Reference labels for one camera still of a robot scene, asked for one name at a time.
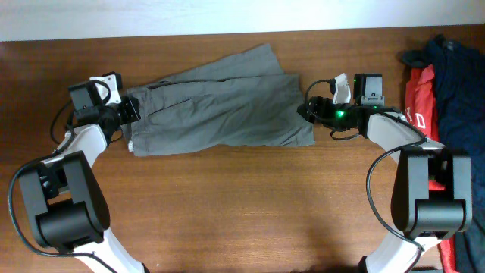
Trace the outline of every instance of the gray shorts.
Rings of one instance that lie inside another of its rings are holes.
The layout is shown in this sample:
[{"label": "gray shorts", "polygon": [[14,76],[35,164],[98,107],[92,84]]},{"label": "gray shorts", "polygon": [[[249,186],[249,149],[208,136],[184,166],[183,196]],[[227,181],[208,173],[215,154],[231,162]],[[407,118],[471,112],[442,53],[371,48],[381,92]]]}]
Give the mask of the gray shorts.
[{"label": "gray shorts", "polygon": [[127,93],[142,119],[123,126],[136,156],[229,146],[307,146],[313,124],[296,113],[298,75],[285,75],[269,45]]}]

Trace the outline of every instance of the dark blue clothing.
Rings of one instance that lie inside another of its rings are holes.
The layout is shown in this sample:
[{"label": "dark blue clothing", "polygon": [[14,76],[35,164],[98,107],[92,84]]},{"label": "dark blue clothing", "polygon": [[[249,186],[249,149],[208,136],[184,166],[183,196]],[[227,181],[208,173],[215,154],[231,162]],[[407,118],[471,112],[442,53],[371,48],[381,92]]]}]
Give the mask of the dark blue clothing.
[{"label": "dark blue clothing", "polygon": [[423,57],[434,65],[440,142],[471,157],[473,221],[455,235],[460,272],[485,272],[485,57],[438,36]]},{"label": "dark blue clothing", "polygon": [[424,54],[436,74],[440,142],[470,154],[473,204],[485,208],[485,57],[442,36]]}]

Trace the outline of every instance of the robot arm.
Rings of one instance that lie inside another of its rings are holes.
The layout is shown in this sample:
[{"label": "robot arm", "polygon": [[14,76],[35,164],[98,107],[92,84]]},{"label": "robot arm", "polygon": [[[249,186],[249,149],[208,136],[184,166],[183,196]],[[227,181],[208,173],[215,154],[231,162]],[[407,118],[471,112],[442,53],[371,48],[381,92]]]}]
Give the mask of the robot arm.
[{"label": "robot arm", "polygon": [[[75,256],[94,272],[148,272],[121,246],[110,229],[108,205],[91,167],[120,125],[139,120],[137,101],[120,97],[116,73],[92,77],[69,88],[78,126],[65,134],[56,156],[19,176],[24,204],[36,242]],[[71,198],[52,202],[59,194]]]},{"label": "robot arm", "polygon": [[[315,82],[308,88],[305,104],[299,106],[298,113],[307,121],[320,121],[333,131],[357,128],[363,137],[386,152],[397,151],[390,154],[398,163],[391,214],[397,233],[403,238],[389,232],[379,248],[361,260],[358,268],[360,272],[411,271],[421,254],[455,232],[466,230],[471,223],[470,157],[424,138],[407,124],[402,113],[385,108],[379,74],[355,75],[355,104],[350,105],[349,96],[342,95],[350,92],[342,84],[343,78],[346,81],[343,75],[318,81],[330,84],[333,101],[320,96],[307,101],[310,89],[318,83]],[[433,179],[444,185],[445,190],[430,191],[428,181]],[[377,210],[374,213],[380,218]]]}]

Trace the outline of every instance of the wood grain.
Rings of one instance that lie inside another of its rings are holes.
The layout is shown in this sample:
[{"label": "wood grain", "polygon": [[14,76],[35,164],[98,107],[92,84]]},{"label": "wood grain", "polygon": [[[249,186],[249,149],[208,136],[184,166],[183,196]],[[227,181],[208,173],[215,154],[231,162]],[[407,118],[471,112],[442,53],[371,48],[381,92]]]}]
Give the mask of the wood grain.
[{"label": "wood grain", "polygon": [[[269,42],[283,69],[313,80],[346,72],[383,74],[388,105],[400,107],[406,81],[400,52],[438,33],[485,49],[485,27],[327,30],[215,36],[166,36],[0,43],[0,271],[85,272],[75,259],[30,253],[11,226],[8,178],[20,164],[54,148],[48,128],[68,100],[67,87],[117,71],[125,87]],[[321,95],[329,96],[322,89]],[[56,134],[61,137],[61,126]],[[188,155],[135,158],[110,145],[93,167],[111,228],[152,272],[280,272],[353,266],[386,233],[369,208],[365,175],[382,151],[362,138],[338,143],[315,128],[304,148],[217,146]],[[390,221],[396,164],[375,171],[378,209]],[[17,189],[15,208],[30,235]],[[420,265],[440,267],[436,250]]]}]

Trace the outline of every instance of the black cable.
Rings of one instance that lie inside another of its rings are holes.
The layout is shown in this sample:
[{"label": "black cable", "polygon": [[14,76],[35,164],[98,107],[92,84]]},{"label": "black cable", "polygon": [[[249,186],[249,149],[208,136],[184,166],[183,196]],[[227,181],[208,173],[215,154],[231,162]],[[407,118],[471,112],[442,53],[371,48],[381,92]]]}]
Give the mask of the black cable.
[{"label": "black cable", "polygon": [[61,116],[62,112],[67,108],[69,107],[69,105],[72,103],[72,101],[70,100],[69,102],[67,102],[64,106],[62,106],[61,109],[59,109],[59,111],[57,112],[57,114],[55,114],[54,116],[54,119],[52,120],[51,122],[51,128],[49,130],[50,134],[51,134],[51,140],[54,141],[54,143],[56,144],[61,144],[61,142],[59,140],[57,140],[54,136],[54,126],[55,126],[55,123],[57,122],[57,120],[59,119],[59,116]]},{"label": "black cable", "polygon": [[406,269],[405,273],[409,273],[411,272],[411,270],[417,265],[417,263],[419,262],[419,259],[421,259],[421,255],[423,255],[423,251],[421,249],[418,249],[417,252],[416,252],[416,258],[415,260],[412,262],[412,264],[408,267],[408,269]]},{"label": "black cable", "polygon": [[333,121],[332,118],[321,118],[319,116],[317,116],[311,109],[310,109],[310,105],[308,104],[308,94],[310,93],[310,90],[311,88],[313,88],[313,86],[319,84],[319,83],[330,83],[331,80],[317,80],[316,82],[313,82],[306,90],[305,92],[305,107],[306,107],[306,111],[314,116],[318,121],[320,121],[321,123],[324,123],[324,122],[331,122]]},{"label": "black cable", "polygon": [[360,136],[361,134],[360,133],[355,133],[351,136],[345,136],[345,137],[334,137],[333,134],[336,132],[336,130],[332,130],[330,132],[330,137],[333,139],[333,140],[337,140],[337,141],[346,141],[346,140],[353,140],[355,139],[356,137]]},{"label": "black cable", "polygon": [[10,218],[12,220],[12,224],[14,225],[15,231],[17,232],[18,236],[22,240],[22,243],[28,249],[30,249],[32,252],[34,252],[35,254],[38,254],[38,255],[41,255],[41,256],[46,256],[46,257],[57,257],[57,258],[89,257],[89,258],[94,259],[97,262],[99,262],[101,265],[106,267],[106,269],[109,270],[110,272],[116,273],[116,271],[111,266],[106,264],[103,260],[101,260],[94,253],[65,253],[65,254],[48,253],[48,252],[44,252],[40,249],[35,248],[35,246],[32,245],[27,240],[27,238],[25,238],[25,235],[23,235],[22,231],[20,230],[20,226],[17,222],[17,218],[15,217],[13,192],[14,192],[15,182],[17,181],[18,177],[20,176],[20,174],[23,171],[32,168],[34,165],[38,164],[41,161],[44,161],[44,160],[47,160],[47,159],[50,159],[50,158],[54,158],[55,156],[59,155],[62,151],[67,149],[68,146],[73,142],[74,137],[75,137],[74,130],[72,129],[72,127],[70,127],[69,129],[70,129],[70,132],[71,132],[70,138],[60,149],[56,149],[51,155],[46,155],[46,156],[43,156],[41,158],[37,158],[37,159],[34,159],[30,162],[27,162],[26,164],[22,165],[22,167],[20,167],[17,171],[15,171],[14,175],[11,178],[10,184],[8,186],[8,195],[7,195],[8,213],[9,213]]}]

